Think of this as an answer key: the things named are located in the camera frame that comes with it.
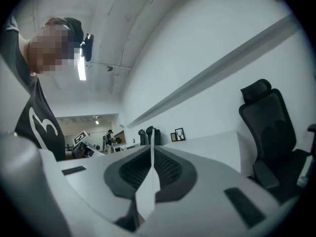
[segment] picture frame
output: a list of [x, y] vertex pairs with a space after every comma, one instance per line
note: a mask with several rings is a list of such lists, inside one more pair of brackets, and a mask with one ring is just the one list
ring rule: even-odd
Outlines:
[[175, 132], [171, 133], [170, 136], [171, 136], [171, 141], [172, 141], [172, 142], [177, 141], [177, 135], [176, 135]]
[[177, 141], [184, 141], [186, 140], [186, 137], [184, 136], [183, 128], [175, 129]]

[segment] white wall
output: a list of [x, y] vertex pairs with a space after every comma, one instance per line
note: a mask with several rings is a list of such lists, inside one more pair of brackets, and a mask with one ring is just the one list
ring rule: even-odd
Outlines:
[[71, 92], [56, 89], [45, 93], [45, 97], [55, 117], [115, 115], [122, 111], [121, 100], [108, 93], [102, 96], [83, 92], [78, 98]]
[[120, 127], [120, 115], [115, 115], [112, 119], [111, 125], [112, 125], [112, 131], [113, 134], [118, 134], [119, 132], [122, 132], [124, 130], [123, 127]]
[[69, 144], [69, 147], [71, 147], [74, 144], [73, 139], [74, 139], [75, 136], [76, 135], [67, 135], [67, 136], [65, 136], [65, 147], [67, 146], [67, 144]]
[[78, 135], [83, 130], [87, 133], [103, 132], [112, 129], [110, 123], [101, 123], [97, 125], [95, 122], [76, 122], [76, 123], [60, 123], [60, 128], [63, 131], [64, 136], [66, 135]]
[[138, 131], [150, 125], [160, 129], [163, 144], [170, 142], [170, 133], [180, 127], [183, 127], [187, 139], [238, 130], [252, 143], [252, 153], [255, 157], [254, 141], [238, 113], [243, 104], [240, 89], [265, 78], [283, 95], [295, 129], [298, 147], [309, 151], [313, 135], [306, 129], [310, 124], [316, 123], [316, 82], [313, 66], [304, 34], [300, 30], [233, 75], [129, 129], [129, 140], [135, 138], [139, 141]]
[[273, 0], [184, 0], [134, 65], [123, 93], [126, 123], [289, 13]]
[[[123, 94], [126, 123], [288, 13], [273, 0], [184, 1], [156, 29], [136, 62]], [[238, 113], [243, 104], [240, 89], [265, 78], [284, 97], [297, 147], [309, 151], [313, 135], [306, 129], [316, 122], [316, 83], [313, 55], [298, 28], [293, 22], [283, 26], [203, 81], [205, 90], [129, 126], [127, 142], [139, 142], [138, 131], [151, 125], [160, 129], [162, 144], [170, 142], [170, 133], [180, 127], [187, 139], [237, 130], [255, 160], [254, 140]]]

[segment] ceiling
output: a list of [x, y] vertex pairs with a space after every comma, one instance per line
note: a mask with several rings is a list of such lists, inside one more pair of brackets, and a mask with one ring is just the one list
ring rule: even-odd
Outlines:
[[[58, 123], [66, 124], [66, 123], [94, 123], [94, 116], [76, 116], [76, 117], [61, 117], [57, 118]], [[99, 121], [99, 124], [111, 123], [115, 115], [105, 115], [105, 116], [97, 116], [96, 120]]]
[[181, 0], [23, 0], [14, 13], [21, 35], [30, 38], [50, 17], [74, 17], [94, 34], [86, 81], [73, 64], [40, 76], [49, 100], [54, 91], [120, 95], [148, 38]]

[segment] chair headrest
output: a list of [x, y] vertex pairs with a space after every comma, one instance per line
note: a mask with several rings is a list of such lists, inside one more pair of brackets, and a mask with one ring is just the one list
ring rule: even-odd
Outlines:
[[246, 104], [250, 104], [258, 99], [268, 95], [271, 91], [271, 84], [265, 80], [260, 79], [246, 88], [241, 89], [243, 100]]

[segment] person in background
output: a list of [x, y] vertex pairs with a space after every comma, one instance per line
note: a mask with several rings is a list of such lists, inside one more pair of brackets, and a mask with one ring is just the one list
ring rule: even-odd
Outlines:
[[115, 143], [115, 140], [111, 137], [112, 133], [113, 133], [112, 130], [109, 130], [108, 133], [106, 134], [106, 146], [107, 146], [108, 154], [114, 153], [112, 143]]
[[104, 136], [102, 137], [102, 143], [103, 143], [102, 152], [105, 151], [105, 141], [106, 141], [106, 136], [104, 135]]
[[72, 154], [65, 152], [63, 132], [46, 101], [37, 74], [55, 71], [65, 61], [74, 60], [82, 41], [81, 22], [74, 18], [50, 18], [40, 31], [25, 39], [11, 17], [2, 27], [0, 36], [0, 55], [30, 95], [14, 131], [33, 141], [38, 148], [50, 150], [56, 160], [72, 158]]

